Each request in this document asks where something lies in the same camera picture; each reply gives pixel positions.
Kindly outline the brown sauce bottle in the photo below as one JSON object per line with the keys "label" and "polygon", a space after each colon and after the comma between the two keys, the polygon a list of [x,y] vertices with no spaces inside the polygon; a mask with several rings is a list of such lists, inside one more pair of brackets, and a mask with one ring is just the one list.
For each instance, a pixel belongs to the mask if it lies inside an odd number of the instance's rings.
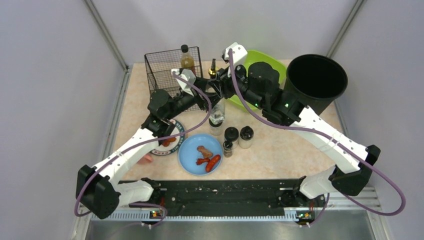
{"label": "brown sauce bottle", "polygon": [[194,58],[189,53],[189,47],[186,44],[181,45],[180,47],[182,56],[180,58],[180,66],[183,69],[188,69],[196,75],[196,67]]}

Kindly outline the clear gold-spout oil bottle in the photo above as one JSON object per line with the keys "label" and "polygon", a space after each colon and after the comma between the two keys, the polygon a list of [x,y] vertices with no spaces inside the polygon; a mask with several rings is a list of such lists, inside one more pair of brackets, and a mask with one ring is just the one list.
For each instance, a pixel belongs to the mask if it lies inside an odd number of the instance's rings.
{"label": "clear gold-spout oil bottle", "polygon": [[[218,77],[217,74],[217,68],[216,68],[216,59],[213,58],[211,62],[211,66],[208,70],[208,74],[212,80],[216,80]],[[225,120],[225,103],[222,101],[221,98],[218,99],[216,104],[213,106],[210,116],[209,116],[209,123],[213,127],[220,126]]]}

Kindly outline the black-lid shaker jar back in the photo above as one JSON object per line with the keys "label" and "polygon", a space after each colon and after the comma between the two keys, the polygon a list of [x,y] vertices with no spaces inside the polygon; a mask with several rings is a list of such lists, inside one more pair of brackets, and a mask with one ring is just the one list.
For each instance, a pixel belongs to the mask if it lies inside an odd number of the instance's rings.
{"label": "black-lid shaker jar back", "polygon": [[219,136],[223,133],[223,121],[214,122],[209,119],[210,133],[213,136]]}

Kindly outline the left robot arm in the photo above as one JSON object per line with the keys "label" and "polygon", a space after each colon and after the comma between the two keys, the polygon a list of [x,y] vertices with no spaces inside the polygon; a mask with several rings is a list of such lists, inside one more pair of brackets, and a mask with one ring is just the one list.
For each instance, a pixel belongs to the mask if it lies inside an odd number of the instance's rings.
{"label": "left robot arm", "polygon": [[197,77],[194,83],[189,83],[196,93],[183,92],[175,97],[163,89],[154,91],[147,106],[149,115],[130,140],[101,162],[92,167],[84,165],[78,171],[75,216],[82,217],[80,204],[99,219],[105,219],[121,206],[147,202],[154,191],[151,183],[144,180],[120,183],[120,180],[142,157],[173,137],[175,126],[170,119],[195,104],[211,111],[221,98],[205,93],[208,83],[208,79]]}

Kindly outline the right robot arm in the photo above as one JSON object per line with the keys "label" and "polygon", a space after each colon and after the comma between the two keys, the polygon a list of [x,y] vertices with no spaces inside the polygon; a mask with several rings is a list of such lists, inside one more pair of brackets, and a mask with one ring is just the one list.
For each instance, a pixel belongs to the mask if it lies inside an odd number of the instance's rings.
{"label": "right robot arm", "polygon": [[364,146],[322,120],[312,107],[293,94],[280,88],[280,74],[266,62],[249,68],[243,65],[221,68],[214,80],[219,95],[243,100],[262,111],[260,120],[272,127],[292,130],[327,155],[335,165],[315,175],[303,176],[294,190],[308,199],[321,194],[340,192],[357,196],[368,184],[381,150]]}

